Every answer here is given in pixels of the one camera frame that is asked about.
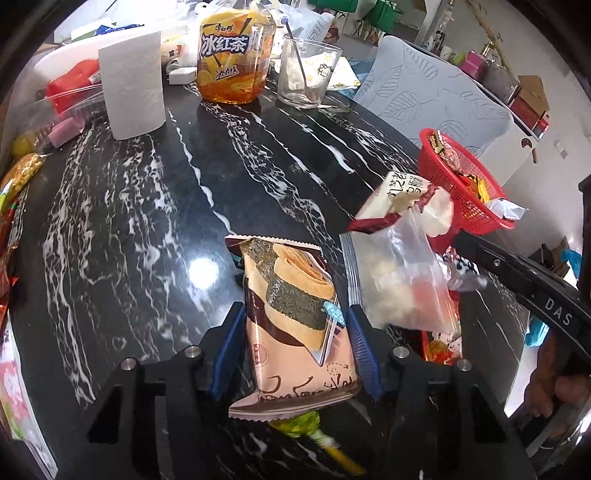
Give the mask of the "person right hand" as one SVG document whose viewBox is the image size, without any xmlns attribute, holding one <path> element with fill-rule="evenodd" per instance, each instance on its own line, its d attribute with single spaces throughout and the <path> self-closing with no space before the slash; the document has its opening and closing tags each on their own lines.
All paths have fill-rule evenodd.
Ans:
<svg viewBox="0 0 591 480">
<path fill-rule="evenodd" d="M 583 407 L 590 398 L 588 376 L 558 374 L 558 347 L 556 336 L 548 333 L 538 350 L 537 366 L 524 393 L 526 410 L 534 417 L 550 417 L 554 410 L 554 397 L 577 407 Z"/>
</svg>

